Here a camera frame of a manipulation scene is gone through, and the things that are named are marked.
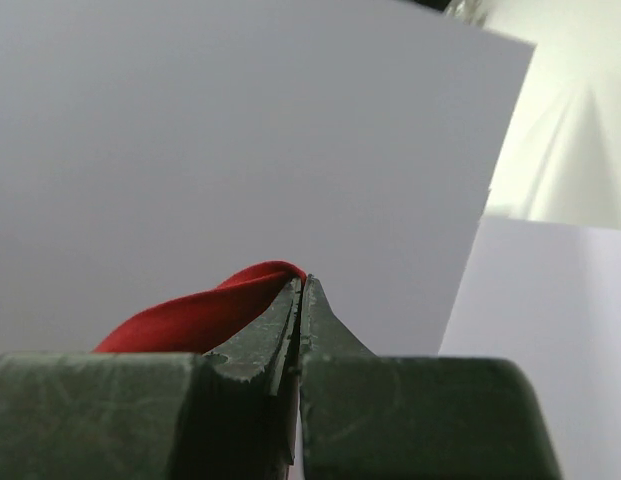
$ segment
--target red ribbon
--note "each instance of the red ribbon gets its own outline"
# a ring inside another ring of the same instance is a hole
[[[298,267],[281,261],[259,263],[217,288],[162,303],[117,327],[94,352],[206,353],[261,315],[294,278]]]

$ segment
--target red fabric strip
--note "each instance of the red fabric strip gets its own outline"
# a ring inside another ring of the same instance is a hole
[[[94,352],[206,353],[261,315],[293,278],[298,267],[282,261],[259,263],[217,288],[162,303],[117,327]]]

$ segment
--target white backdrop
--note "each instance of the white backdrop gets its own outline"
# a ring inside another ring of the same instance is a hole
[[[621,232],[485,218],[445,355],[514,360],[570,480],[621,480]]]
[[[487,212],[621,229],[621,1],[487,1],[537,44]]]

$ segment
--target white fabric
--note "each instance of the white fabric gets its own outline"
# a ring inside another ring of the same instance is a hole
[[[537,44],[486,212],[621,229],[621,2],[494,0]]]

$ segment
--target white card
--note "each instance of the white card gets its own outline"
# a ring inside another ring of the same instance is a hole
[[[621,232],[485,218],[440,353],[516,362],[564,478],[621,480]]]
[[[392,0],[0,2],[0,352],[296,263],[435,353],[532,48]]]

